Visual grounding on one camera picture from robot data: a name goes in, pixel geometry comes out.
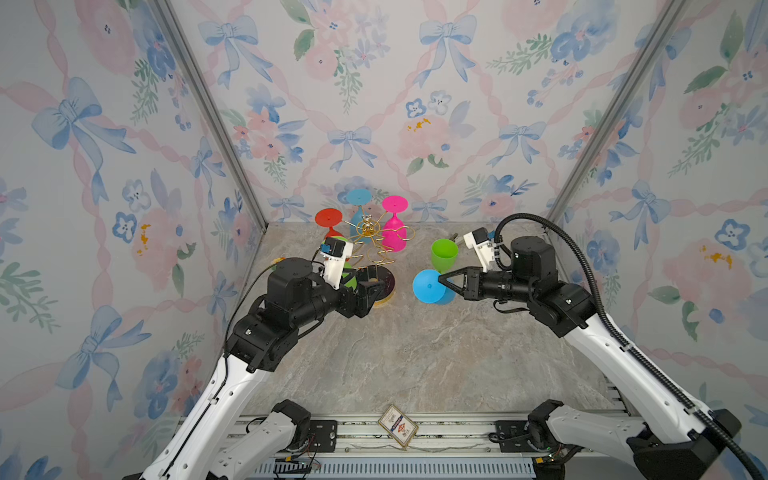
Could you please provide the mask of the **red wine glass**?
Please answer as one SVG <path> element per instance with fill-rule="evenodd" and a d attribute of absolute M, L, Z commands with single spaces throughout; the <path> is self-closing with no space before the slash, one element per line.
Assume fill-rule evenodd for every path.
<path fill-rule="evenodd" d="M 342 223 L 342 220 L 342 212 L 335 208 L 322 209 L 315 215 L 315 223 L 326 229 L 325 238 L 343 238 L 343 234 L 336 229 Z"/>

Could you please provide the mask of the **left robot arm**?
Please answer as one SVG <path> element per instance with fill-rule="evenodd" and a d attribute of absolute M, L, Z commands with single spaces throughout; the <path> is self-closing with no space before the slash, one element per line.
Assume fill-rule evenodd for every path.
<path fill-rule="evenodd" d="M 367 316 L 392 291 L 394 278 L 377 265 L 348 269 L 292 257 L 269 270 L 267 291 L 228 334 L 204 393 L 140 479 L 246 479 L 275 454 L 301 447 L 310 413 L 290 400 L 230 446 L 223 444 L 256 391 L 303 334 L 329 314 Z"/>

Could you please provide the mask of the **pink wine glass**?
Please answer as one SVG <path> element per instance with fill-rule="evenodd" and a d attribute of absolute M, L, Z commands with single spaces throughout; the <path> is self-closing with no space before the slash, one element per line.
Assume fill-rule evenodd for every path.
<path fill-rule="evenodd" d="M 382 208 L 391 215 L 382 229 L 382 245 L 391 252 L 400 252 L 407 246 L 407 227 L 398 217 L 408 208 L 408 201 L 402 196 L 391 195 L 382 201 Z"/>

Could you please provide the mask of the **gold wine glass rack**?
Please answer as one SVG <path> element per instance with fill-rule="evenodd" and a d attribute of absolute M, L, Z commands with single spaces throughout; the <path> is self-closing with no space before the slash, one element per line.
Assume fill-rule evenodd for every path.
<path fill-rule="evenodd" d="M 392 254 L 396 252 L 393 246 L 386 245 L 385 240 L 394 240 L 396 245 L 405 245 L 412 239 L 411 228 L 403 225 L 398 228 L 384 228 L 379 220 L 369 214 L 363 214 L 357 223 L 349 222 L 352 235 L 348 237 L 353 245 L 352 253 L 346 262 L 355 268 L 364 266 L 389 266 L 395 263 Z"/>

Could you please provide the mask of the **green wine glass on rack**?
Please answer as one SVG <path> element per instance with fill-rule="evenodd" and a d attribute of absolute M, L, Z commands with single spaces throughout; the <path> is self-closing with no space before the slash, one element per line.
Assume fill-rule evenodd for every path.
<path fill-rule="evenodd" d="M 345 262 L 344 270 L 341 275 L 340 284 L 345 287 L 356 290 L 357 289 L 357 279 L 356 279 L 357 270 L 353 268 L 347 261 Z"/>

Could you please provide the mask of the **green wine glass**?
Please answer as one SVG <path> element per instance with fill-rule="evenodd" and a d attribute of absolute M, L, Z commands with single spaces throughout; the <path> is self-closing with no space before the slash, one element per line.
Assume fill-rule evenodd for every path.
<path fill-rule="evenodd" d="M 438 239 L 431 245 L 431 263 L 433 268 L 443 274 L 449 272 L 457 259 L 458 245 L 450 239 Z"/>
<path fill-rule="evenodd" d="M 340 284 L 345 287 L 356 290 L 357 289 L 357 279 L 356 279 L 357 270 L 353 268 L 347 261 L 345 262 L 344 270 L 341 275 Z"/>

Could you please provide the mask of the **blue wine glass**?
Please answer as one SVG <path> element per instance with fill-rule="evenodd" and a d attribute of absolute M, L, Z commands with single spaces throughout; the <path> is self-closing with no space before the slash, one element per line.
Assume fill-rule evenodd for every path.
<path fill-rule="evenodd" d="M 455 298 L 455 292 L 439 282 L 440 274 L 435 270 L 419 272 L 412 282 L 416 298 L 429 305 L 447 305 Z"/>

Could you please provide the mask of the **diamond label card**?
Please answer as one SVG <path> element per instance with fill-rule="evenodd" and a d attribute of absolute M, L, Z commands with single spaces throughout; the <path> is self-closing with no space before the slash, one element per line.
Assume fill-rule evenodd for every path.
<path fill-rule="evenodd" d="M 418 425 L 395 405 L 390 405 L 384 411 L 378 425 L 401 447 L 407 447 L 418 432 Z"/>

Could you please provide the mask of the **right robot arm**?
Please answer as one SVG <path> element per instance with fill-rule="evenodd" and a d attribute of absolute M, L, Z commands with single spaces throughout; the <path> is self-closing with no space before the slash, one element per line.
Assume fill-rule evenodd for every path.
<path fill-rule="evenodd" d="M 669 380 L 611 318 L 601 318 L 597 300 L 578 284 L 558 277 L 554 248 L 524 236 L 511 245 L 512 266 L 492 267 L 492 240 L 483 228 L 465 245 L 480 261 L 440 276 L 465 300 L 517 302 L 536 321 L 591 360 L 637 409 L 626 420 L 579 411 L 547 400 L 528 415 L 524 439 L 544 453 L 540 465 L 561 467 L 577 452 L 591 450 L 621 460 L 646 479 L 700 479 L 739 432 L 728 410 L 713 410 Z M 454 275 L 460 283 L 454 283 Z"/>

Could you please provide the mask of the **teal wine glass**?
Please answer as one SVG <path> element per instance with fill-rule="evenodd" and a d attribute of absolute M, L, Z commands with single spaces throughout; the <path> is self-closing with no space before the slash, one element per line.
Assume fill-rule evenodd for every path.
<path fill-rule="evenodd" d="M 372 193 L 365 188 L 354 189 L 347 194 L 346 199 L 348 203 L 355 207 L 354 214 L 349 221 L 351 225 L 356 226 L 363 220 L 363 207 L 367 205 L 372 198 Z"/>

